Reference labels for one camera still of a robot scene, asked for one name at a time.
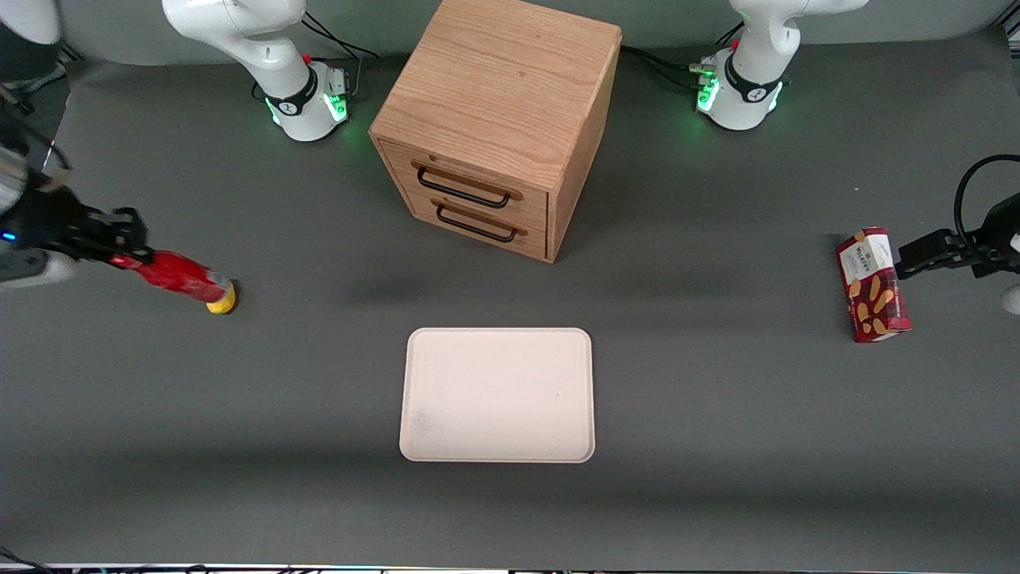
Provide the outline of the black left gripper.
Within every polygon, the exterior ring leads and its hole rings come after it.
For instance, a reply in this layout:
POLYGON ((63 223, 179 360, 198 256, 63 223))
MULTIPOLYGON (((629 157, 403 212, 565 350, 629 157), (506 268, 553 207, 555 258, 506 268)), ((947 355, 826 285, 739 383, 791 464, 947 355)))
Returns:
POLYGON ((898 250, 897 279, 904 281, 936 269, 971 269, 974 277, 994 273, 1019 273, 1019 193, 999 201, 985 215, 983 224, 965 231, 959 219, 958 234, 940 229, 924 234, 898 250))

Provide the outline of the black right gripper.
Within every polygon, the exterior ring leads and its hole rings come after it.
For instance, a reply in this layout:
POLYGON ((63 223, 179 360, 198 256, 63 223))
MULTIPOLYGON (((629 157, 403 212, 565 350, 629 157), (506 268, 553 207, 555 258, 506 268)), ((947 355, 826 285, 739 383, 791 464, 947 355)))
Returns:
POLYGON ((83 204, 72 190, 44 192, 26 182, 2 182, 1 254, 16 250, 53 250, 73 259, 102 261, 117 269, 152 265, 148 226, 135 208, 98 211, 83 204), (110 248, 99 254, 81 243, 80 230, 110 248))

